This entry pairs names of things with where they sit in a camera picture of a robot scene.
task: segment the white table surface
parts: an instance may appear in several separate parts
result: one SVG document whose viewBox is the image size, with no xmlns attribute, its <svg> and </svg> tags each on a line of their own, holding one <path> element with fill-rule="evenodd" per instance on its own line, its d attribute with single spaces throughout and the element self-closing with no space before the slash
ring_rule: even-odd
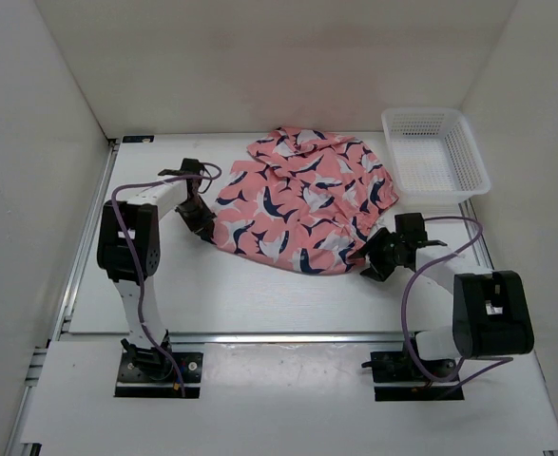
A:
<svg viewBox="0 0 558 456">
<path fill-rule="evenodd" d="M 386 160 L 382 133 L 353 133 L 381 161 Z M 122 144 L 109 191 L 117 185 L 153 181 L 164 168 L 179 168 L 185 157 L 214 162 L 223 176 L 204 196 L 213 207 L 226 184 L 232 163 L 252 160 L 246 146 L 263 134 L 156 136 L 154 142 Z M 124 191 L 127 199 L 137 191 Z M 382 218 L 394 229 L 394 215 L 408 212 L 399 204 Z M 460 214 L 451 206 L 441 214 Z M 469 236 L 460 221 L 428 224 L 430 238 L 456 248 Z M 97 236 L 76 297 L 71 333 L 127 333 L 122 301 L 96 263 Z M 396 271 L 385 283 L 357 273 L 309 276 L 282 271 L 219 251 L 200 241 L 180 216 L 161 221 L 161 265 L 155 275 L 163 323 L 175 333 L 357 333 L 400 331 L 399 307 L 411 273 Z M 421 277 L 411 294 L 413 331 L 451 324 L 452 297 Z"/>
<path fill-rule="evenodd" d="M 122 347 L 53 342 L 22 442 L 40 456 L 542 456 L 558 426 L 533 355 L 464 401 L 377 403 L 366 345 L 205 345 L 201 398 L 113 397 Z M 484 366 L 468 362 L 462 373 Z"/>
</svg>

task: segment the cable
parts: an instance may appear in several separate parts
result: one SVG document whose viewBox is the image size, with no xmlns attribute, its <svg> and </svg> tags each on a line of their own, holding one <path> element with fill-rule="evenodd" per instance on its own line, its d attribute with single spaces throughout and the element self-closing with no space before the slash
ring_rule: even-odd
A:
<svg viewBox="0 0 558 456">
<path fill-rule="evenodd" d="M 148 375 L 147 377 L 151 378 L 155 382 L 162 382 L 163 380 L 166 380 L 171 373 L 173 373 L 173 366 L 171 366 L 171 369 L 168 370 L 168 372 L 164 377 L 158 378 L 158 377 L 152 377 L 151 375 Z"/>
<path fill-rule="evenodd" d="M 468 249 L 475 242 L 477 242 L 477 240 L 479 240 L 481 238 L 481 235 L 483 234 L 483 226 L 482 226 L 481 223 L 479 223 L 474 218 L 468 218 L 468 217 L 442 216 L 442 217 L 425 218 L 425 221 L 435 221 L 435 220 L 465 220 L 465 221 L 473 223 L 477 226 L 477 233 L 475 234 L 475 236 L 473 236 L 473 238 L 469 242 L 464 244 L 462 247 L 456 249 L 451 254 L 442 256 L 442 257 L 437 258 L 437 259 L 434 259 L 433 261 L 429 261 L 427 264 L 425 264 L 424 266 L 419 268 L 414 273 L 414 275 L 412 275 L 412 277 L 410 277 L 410 280 L 406 284 L 405 290 L 403 291 L 403 298 L 401 299 L 401 329 L 403 330 L 403 337 L 405 339 L 405 347 L 407 348 L 408 353 L 410 354 L 410 357 L 412 358 L 412 361 L 414 361 L 415 366 L 422 372 L 422 374 L 425 377 L 427 377 L 429 380 L 431 380 L 432 382 L 446 383 L 446 382 L 451 382 L 452 380 L 454 380 L 458 376 L 458 373 L 460 372 L 460 369 L 462 368 L 462 365 L 464 364 L 465 359 L 460 358 L 460 360 L 456 364 L 456 367 L 453 369 L 453 371 L 445 377 L 438 377 L 424 367 L 424 365 L 422 364 L 422 361 L 420 360 L 417 353 L 415 352 L 414 346 L 412 345 L 412 340 L 410 339 L 410 330 L 408 329 L 408 321 L 407 321 L 408 297 L 410 296 L 410 290 L 412 289 L 415 281 L 420 276 L 422 276 L 422 274 L 427 269 L 431 268 L 435 264 L 441 263 L 443 261 L 448 261 L 449 259 L 457 257 L 458 254 L 463 252 L 465 249 Z"/>
<path fill-rule="evenodd" d="M 452 388 L 448 389 L 443 394 L 437 396 L 434 400 L 440 401 L 441 399 L 452 394 L 454 391 L 460 389 L 464 384 L 469 383 L 471 380 L 477 378 L 479 375 L 482 375 L 487 371 L 491 371 L 492 369 L 498 368 L 500 366 L 504 366 L 505 364 L 510 363 L 512 360 L 513 358 L 511 358 L 510 356 L 496 357 L 496 358 L 477 358 L 476 361 L 496 361 L 496 362 L 494 364 L 490 364 L 489 366 L 486 366 L 484 369 L 478 370 L 476 373 L 472 373 L 464 380 L 460 380 L 460 382 L 458 382 L 457 385 L 454 385 Z"/>
<path fill-rule="evenodd" d="M 120 207 L 118 206 L 118 194 L 120 192 L 122 192 L 123 190 L 126 189 L 130 189 L 130 188 L 153 188 L 153 187 L 158 187 L 159 185 L 165 185 L 167 183 L 172 183 L 172 182 L 177 182 L 177 181 L 185 181 L 186 179 L 200 179 L 200 180 L 206 180 L 206 181 L 214 181 L 216 180 L 219 176 L 221 176 L 221 169 L 213 163 L 202 163 L 203 166 L 211 166 L 213 168 L 215 168 L 218 173 L 215 176 L 201 176 L 198 174 L 187 174 L 187 175 L 182 175 L 182 176 L 176 176 L 173 178 L 168 178 L 165 180 L 155 180 L 153 182 L 144 182 L 144 183 L 128 183 L 125 185 L 119 185 L 118 187 L 116 187 L 114 189 L 113 192 L 111 192 L 111 207 L 114 210 L 114 214 L 116 215 L 116 219 L 118 220 L 118 225 L 120 226 L 120 230 L 123 232 L 123 234 L 125 235 L 125 241 L 126 241 L 126 245 L 128 247 L 128 251 L 130 252 L 132 258 L 133 258 L 133 263 L 135 264 L 135 271 L 137 273 L 137 279 L 139 280 L 139 301 L 137 304 L 137 315 L 139 318 L 139 324 L 142 326 L 142 330 L 145 334 L 145 337 L 147 337 L 147 340 L 149 341 L 150 344 L 152 344 L 152 346 L 158 350 L 158 352 L 160 354 L 162 354 L 168 361 L 169 363 L 171 363 L 171 366 L 173 368 L 173 370 L 176 373 L 176 378 L 179 381 L 180 384 L 180 390 L 182 391 L 182 397 L 185 397 L 185 388 L 183 385 L 183 377 L 182 377 L 182 372 L 180 371 L 179 366 L 177 365 L 177 362 L 175 361 L 175 359 L 173 359 L 173 356 L 171 356 L 171 354 L 166 351 L 165 349 L 163 349 L 155 340 L 154 337 L 152 337 L 152 334 L 149 332 L 149 329 L 147 328 L 147 325 L 145 324 L 145 320 L 144 320 L 144 296 L 145 296 L 145 285 L 144 285 L 144 270 L 142 268 L 142 265 L 139 261 L 139 256 L 137 255 L 137 250 L 135 249 L 135 244 L 133 243 L 133 240 L 130 238 L 130 234 L 128 233 L 128 228 L 126 228 L 126 224 L 125 224 L 125 220 L 123 219 L 122 214 L 120 213 Z"/>
<path fill-rule="evenodd" d="M 204 195 L 206 193 L 206 191 L 209 189 L 209 187 L 211 186 L 211 182 L 213 182 L 215 179 L 217 179 L 219 176 L 221 176 L 221 168 L 219 168 L 215 163 L 208 163 L 208 162 L 202 162 L 201 163 L 202 166 L 204 166 L 204 173 L 209 177 L 209 183 L 207 184 L 206 187 L 204 187 L 204 190 L 199 190 L 199 195 Z M 215 170 L 218 172 L 218 174 L 213 177 L 211 176 L 211 173 L 209 173 L 209 170 L 206 169 L 208 166 L 215 168 Z"/>
</svg>

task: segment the white plastic basket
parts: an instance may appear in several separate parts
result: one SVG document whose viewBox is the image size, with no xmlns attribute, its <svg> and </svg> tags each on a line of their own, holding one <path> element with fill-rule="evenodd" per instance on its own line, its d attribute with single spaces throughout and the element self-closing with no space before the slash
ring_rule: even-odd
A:
<svg viewBox="0 0 558 456">
<path fill-rule="evenodd" d="M 490 191 L 464 115 L 441 107 L 391 108 L 382 124 L 393 176 L 407 204 L 454 204 Z"/>
</svg>

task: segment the shark print shirt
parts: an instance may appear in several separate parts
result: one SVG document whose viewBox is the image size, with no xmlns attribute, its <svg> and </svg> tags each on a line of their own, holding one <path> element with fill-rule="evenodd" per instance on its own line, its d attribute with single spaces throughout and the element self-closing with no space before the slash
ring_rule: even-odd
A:
<svg viewBox="0 0 558 456">
<path fill-rule="evenodd" d="M 247 147 L 213 207 L 225 252 L 304 274 L 342 274 L 397 201 L 393 180 L 361 140 L 283 127 Z"/>
</svg>

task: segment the white wall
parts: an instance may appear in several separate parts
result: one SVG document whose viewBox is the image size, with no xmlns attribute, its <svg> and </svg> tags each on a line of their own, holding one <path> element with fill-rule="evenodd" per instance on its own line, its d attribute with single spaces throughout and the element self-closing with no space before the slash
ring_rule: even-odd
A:
<svg viewBox="0 0 558 456">
<path fill-rule="evenodd" d="M 464 111 L 493 184 L 474 205 L 496 265 L 524 278 L 558 415 L 558 1 L 518 3 Z"/>
<path fill-rule="evenodd" d="M 106 155 L 32 1 L 0 0 L 0 454 Z"/>
<path fill-rule="evenodd" d="M 104 131 L 378 130 L 460 106 L 515 0 L 37 0 Z"/>
</svg>

